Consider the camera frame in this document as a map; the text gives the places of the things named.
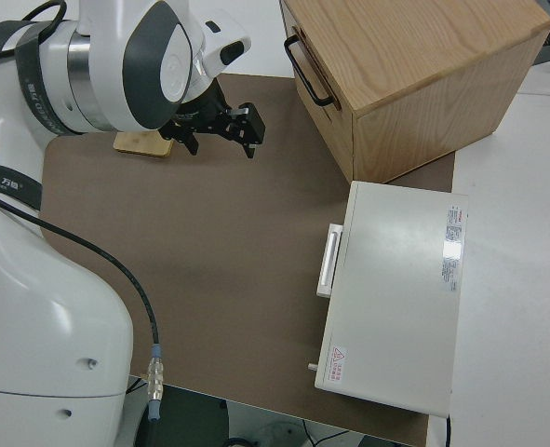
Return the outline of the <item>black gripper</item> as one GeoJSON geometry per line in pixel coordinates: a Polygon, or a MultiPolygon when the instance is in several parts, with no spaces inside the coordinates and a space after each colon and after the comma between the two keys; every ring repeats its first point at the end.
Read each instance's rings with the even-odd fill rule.
{"type": "Polygon", "coordinates": [[[166,140],[183,143],[192,156],[199,148],[195,133],[218,134],[242,143],[247,158],[253,159],[257,143],[263,143],[265,125],[252,102],[232,107],[220,84],[212,82],[198,97],[181,104],[159,133],[166,140]]]}

